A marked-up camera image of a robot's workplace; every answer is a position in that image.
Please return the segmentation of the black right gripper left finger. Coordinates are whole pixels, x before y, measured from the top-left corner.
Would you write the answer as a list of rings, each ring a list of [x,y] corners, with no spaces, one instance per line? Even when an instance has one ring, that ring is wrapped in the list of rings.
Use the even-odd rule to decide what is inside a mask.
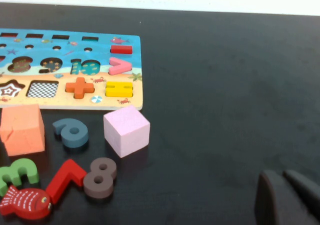
[[[258,225],[311,225],[313,216],[298,194],[273,170],[259,174],[255,205]]]

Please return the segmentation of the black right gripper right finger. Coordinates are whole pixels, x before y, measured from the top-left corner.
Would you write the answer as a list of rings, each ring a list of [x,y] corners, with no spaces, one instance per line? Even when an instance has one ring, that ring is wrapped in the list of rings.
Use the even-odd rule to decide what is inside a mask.
[[[318,225],[320,186],[295,170],[286,170],[283,176],[289,185],[284,197],[284,224]]]

